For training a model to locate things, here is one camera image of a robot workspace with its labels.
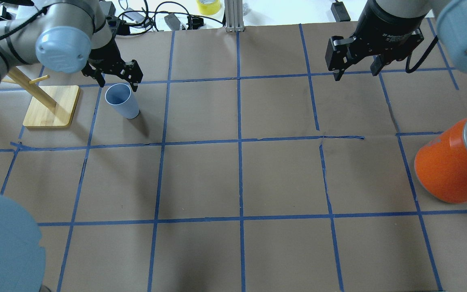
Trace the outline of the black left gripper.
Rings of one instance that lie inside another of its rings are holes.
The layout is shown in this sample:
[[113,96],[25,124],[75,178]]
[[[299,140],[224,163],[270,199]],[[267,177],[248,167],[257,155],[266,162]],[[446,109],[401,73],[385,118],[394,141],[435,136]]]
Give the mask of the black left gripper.
[[115,39],[111,39],[101,48],[92,49],[81,73],[94,79],[100,88],[105,86],[104,74],[117,76],[127,81],[133,92],[137,92],[144,76],[136,60],[125,62],[122,59]]

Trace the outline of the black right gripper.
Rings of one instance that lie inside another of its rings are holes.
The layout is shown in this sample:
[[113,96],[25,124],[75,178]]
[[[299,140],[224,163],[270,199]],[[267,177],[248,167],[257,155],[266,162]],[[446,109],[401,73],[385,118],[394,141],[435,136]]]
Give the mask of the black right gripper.
[[420,26],[425,16],[425,13],[415,17],[396,15],[384,9],[377,0],[368,0],[351,37],[329,38],[326,65],[334,80],[340,81],[347,68],[374,55],[378,56],[370,66],[373,76],[392,61],[402,60],[407,60],[406,73],[415,72],[424,62],[424,55],[410,67],[411,56],[424,39],[406,39]]

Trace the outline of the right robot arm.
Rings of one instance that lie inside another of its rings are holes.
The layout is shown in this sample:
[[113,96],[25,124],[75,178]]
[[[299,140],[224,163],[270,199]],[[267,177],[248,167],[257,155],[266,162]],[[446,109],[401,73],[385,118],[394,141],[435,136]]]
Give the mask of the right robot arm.
[[[421,22],[430,11],[436,18],[436,36],[411,65],[413,51],[424,41]],[[391,62],[403,60],[406,72],[412,73],[439,41],[455,68],[467,73],[467,0],[368,0],[350,37],[330,37],[326,65],[336,81],[369,56],[375,57],[370,66],[374,76]]]

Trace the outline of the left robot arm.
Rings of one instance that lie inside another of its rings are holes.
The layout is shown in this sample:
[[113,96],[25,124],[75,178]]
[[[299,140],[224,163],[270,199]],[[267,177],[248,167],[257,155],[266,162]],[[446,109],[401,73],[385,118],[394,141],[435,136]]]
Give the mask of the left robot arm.
[[[46,0],[30,18],[0,22],[0,83],[11,69],[41,63],[63,73],[83,72],[100,86],[103,74],[136,91],[143,73],[122,59],[115,33],[97,0]],[[32,215],[0,195],[0,292],[42,292],[46,251]]]

